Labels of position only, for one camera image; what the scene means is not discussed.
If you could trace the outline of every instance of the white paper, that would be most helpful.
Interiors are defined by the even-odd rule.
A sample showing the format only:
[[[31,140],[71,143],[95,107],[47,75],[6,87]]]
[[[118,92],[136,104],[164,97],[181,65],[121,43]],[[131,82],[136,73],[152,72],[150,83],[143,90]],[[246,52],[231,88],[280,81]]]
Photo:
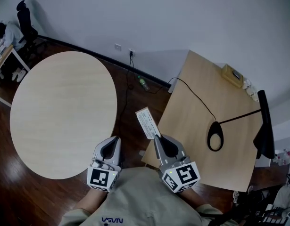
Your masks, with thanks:
[[[136,112],[136,116],[148,139],[153,140],[155,135],[161,137],[157,125],[154,122],[148,107]]]

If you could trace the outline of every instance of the table leg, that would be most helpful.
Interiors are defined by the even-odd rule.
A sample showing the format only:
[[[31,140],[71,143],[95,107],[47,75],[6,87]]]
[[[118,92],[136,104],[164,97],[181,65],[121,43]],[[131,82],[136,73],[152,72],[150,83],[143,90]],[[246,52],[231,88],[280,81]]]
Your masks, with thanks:
[[[9,107],[12,107],[12,104],[10,104],[10,103],[7,102],[6,100],[2,99],[1,97],[0,97],[0,101],[1,101],[3,104],[6,104],[6,105],[9,106]]]
[[[29,72],[31,69],[29,67],[27,67],[26,63],[24,63],[24,61],[19,56],[19,54],[14,49],[12,49],[12,53],[15,55],[15,57],[18,59],[18,61],[22,64],[22,66]]]

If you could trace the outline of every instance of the tabletop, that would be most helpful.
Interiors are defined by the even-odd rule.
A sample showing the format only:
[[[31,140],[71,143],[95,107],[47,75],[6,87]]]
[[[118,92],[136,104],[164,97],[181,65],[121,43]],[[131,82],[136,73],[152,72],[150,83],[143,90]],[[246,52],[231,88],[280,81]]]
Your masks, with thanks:
[[[116,107],[113,80],[99,60],[73,51],[52,55],[25,76],[15,94],[10,114],[15,149],[43,177],[73,177],[111,136]]]
[[[189,51],[179,78],[202,99],[218,122],[260,108],[244,90],[221,77],[220,67],[193,51]],[[207,133],[213,122],[213,116],[199,99],[177,81],[158,128],[182,143],[197,164],[201,183],[245,192],[255,165],[257,150],[253,139],[262,124],[261,114],[222,124],[224,145],[218,152],[207,146]],[[159,167],[153,141],[142,161]]]

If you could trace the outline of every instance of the shoes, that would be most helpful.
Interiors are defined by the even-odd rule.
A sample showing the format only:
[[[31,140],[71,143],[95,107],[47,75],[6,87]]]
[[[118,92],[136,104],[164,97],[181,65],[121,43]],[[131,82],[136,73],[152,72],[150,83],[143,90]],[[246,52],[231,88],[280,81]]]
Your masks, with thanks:
[[[13,76],[12,76],[12,80],[14,81],[15,78],[17,77],[17,75],[19,75],[19,73],[21,72],[21,70],[19,68],[17,68],[14,72],[13,72]]]
[[[247,193],[248,195],[251,193],[251,191],[254,190],[254,187],[252,185],[249,186],[248,190],[247,190]]]
[[[239,192],[238,191],[234,191],[233,193],[233,201],[234,203],[237,203],[238,202],[238,196],[239,196]]]
[[[3,80],[4,79],[4,75],[1,73],[0,71],[0,78]]]
[[[23,77],[25,76],[26,74],[26,71],[25,70],[21,70],[19,73],[18,73],[18,78],[17,78],[17,82],[20,82]]]

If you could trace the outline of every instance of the wall socket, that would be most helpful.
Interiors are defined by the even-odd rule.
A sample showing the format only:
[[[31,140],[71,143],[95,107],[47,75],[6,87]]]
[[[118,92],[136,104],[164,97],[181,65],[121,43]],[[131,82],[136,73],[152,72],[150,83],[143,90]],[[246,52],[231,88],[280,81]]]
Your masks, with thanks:
[[[128,49],[129,50],[129,55],[130,55],[130,52],[132,52],[132,57],[135,57],[135,50],[134,49]]]
[[[115,49],[118,51],[122,51],[122,46],[115,43]]]

